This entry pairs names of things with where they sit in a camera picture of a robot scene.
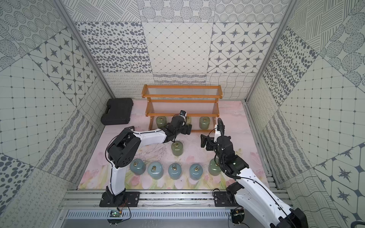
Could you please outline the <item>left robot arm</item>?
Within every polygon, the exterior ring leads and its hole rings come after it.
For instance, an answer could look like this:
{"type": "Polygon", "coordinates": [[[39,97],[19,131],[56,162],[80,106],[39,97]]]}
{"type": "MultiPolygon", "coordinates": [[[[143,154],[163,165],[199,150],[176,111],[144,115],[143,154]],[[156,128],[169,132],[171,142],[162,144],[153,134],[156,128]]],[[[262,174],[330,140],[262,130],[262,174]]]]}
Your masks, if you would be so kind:
{"type": "Polygon", "coordinates": [[[174,141],[179,134],[189,135],[192,127],[187,124],[187,113],[181,111],[172,117],[165,127],[137,132],[133,126],[126,127],[106,148],[106,159],[111,164],[110,184],[107,196],[115,202],[125,194],[125,173],[137,151],[147,145],[174,141]]]}

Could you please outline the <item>yellow canister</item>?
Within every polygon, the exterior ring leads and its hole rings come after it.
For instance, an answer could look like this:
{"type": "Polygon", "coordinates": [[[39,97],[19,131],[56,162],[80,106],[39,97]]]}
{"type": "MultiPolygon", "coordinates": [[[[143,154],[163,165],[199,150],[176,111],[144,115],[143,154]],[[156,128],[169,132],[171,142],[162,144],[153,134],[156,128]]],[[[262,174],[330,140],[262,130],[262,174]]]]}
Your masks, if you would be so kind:
{"type": "Polygon", "coordinates": [[[186,123],[188,125],[191,125],[192,124],[192,119],[189,116],[186,117],[186,123]]]}

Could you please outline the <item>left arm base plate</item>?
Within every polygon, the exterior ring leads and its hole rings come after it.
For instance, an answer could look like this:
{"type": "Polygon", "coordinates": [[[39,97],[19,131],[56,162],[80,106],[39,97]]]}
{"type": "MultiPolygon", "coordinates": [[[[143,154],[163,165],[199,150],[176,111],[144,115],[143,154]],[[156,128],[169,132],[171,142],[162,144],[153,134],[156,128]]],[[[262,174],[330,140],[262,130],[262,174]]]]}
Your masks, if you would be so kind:
{"type": "Polygon", "coordinates": [[[137,207],[139,202],[140,192],[122,192],[118,195],[113,195],[111,192],[104,192],[99,203],[99,207],[137,207]]]}

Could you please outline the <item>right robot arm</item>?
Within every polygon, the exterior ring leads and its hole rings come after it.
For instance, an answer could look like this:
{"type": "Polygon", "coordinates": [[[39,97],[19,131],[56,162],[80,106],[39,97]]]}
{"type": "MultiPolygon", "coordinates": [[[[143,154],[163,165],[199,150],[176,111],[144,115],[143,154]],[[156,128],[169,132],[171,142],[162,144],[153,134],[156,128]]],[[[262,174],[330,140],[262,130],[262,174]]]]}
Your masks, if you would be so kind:
{"type": "Polygon", "coordinates": [[[249,165],[235,153],[229,136],[201,135],[201,147],[213,151],[218,166],[235,182],[226,188],[229,200],[247,209],[265,228],[307,228],[305,213],[282,201],[256,176],[249,165]]]}

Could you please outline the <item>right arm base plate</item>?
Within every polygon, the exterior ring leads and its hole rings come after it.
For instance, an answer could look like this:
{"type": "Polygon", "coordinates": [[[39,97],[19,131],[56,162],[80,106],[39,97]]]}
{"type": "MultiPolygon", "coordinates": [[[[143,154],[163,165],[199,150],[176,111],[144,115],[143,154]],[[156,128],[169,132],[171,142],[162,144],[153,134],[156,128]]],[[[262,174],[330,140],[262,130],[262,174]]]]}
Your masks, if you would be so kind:
{"type": "Polygon", "coordinates": [[[252,204],[252,201],[247,199],[247,192],[243,189],[236,194],[226,191],[213,191],[212,194],[215,207],[248,208],[252,204]]]}

